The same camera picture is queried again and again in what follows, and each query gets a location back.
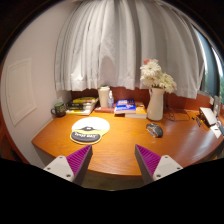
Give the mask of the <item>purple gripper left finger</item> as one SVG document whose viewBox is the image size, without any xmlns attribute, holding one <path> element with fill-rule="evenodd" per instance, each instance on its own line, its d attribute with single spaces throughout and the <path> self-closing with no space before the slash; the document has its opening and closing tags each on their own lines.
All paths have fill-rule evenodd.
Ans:
<svg viewBox="0 0 224 224">
<path fill-rule="evenodd" d="M 92 146 L 87 145 L 67 157 L 56 157 L 44 170 L 81 186 L 92 155 Z"/>
</svg>

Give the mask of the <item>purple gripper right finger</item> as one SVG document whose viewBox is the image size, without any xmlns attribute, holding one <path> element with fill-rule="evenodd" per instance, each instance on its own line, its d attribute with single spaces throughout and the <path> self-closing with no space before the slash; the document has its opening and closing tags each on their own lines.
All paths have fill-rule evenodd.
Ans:
<svg viewBox="0 0 224 224">
<path fill-rule="evenodd" d="M 145 185 L 182 169 L 169 155 L 159 156 L 140 145 L 135 145 L 135 157 Z"/>
</svg>

